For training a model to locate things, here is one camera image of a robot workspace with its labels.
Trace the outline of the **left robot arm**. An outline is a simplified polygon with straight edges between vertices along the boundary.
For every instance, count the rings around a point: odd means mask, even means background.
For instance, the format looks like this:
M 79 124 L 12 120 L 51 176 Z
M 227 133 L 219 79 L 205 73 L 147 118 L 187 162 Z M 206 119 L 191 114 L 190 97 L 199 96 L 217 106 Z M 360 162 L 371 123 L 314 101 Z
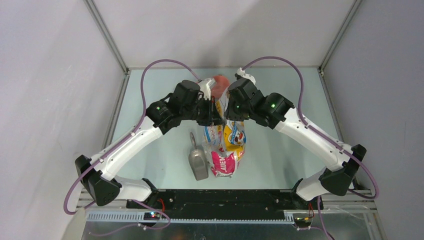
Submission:
M 225 124 L 211 96 L 215 84 L 214 78 L 199 83 L 179 82 L 173 92 L 152 102 L 143 120 L 126 134 L 92 157 L 80 155 L 75 160 L 80 182 L 97 206 L 114 200 L 137 200 L 145 208 L 156 206 L 158 194 L 148 180 L 132 180 L 117 174 L 138 152 L 182 121 L 195 121 L 204 127 Z

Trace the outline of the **cat food bag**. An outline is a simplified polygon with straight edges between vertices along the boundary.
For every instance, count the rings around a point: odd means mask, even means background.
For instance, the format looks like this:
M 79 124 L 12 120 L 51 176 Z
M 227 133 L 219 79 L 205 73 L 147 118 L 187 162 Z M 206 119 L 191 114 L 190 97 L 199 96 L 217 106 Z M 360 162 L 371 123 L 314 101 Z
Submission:
M 247 135 L 242 121 L 205 126 L 203 142 L 206 159 L 215 177 L 232 177 L 245 154 Z

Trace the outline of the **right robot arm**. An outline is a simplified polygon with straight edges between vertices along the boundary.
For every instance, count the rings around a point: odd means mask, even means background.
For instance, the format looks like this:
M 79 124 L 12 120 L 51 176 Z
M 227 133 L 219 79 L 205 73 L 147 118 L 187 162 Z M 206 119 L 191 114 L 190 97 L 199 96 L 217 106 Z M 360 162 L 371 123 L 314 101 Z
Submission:
M 297 108 L 287 98 L 273 92 L 267 96 L 246 78 L 239 78 L 228 89 L 229 100 L 225 118 L 232 121 L 254 120 L 289 136 L 325 164 L 316 174 L 299 180 L 291 194 L 291 204 L 304 209 L 317 196 L 331 193 L 345 196 L 353 182 L 367 150 L 357 144 L 351 146 L 328 135 L 308 118 L 299 117 Z

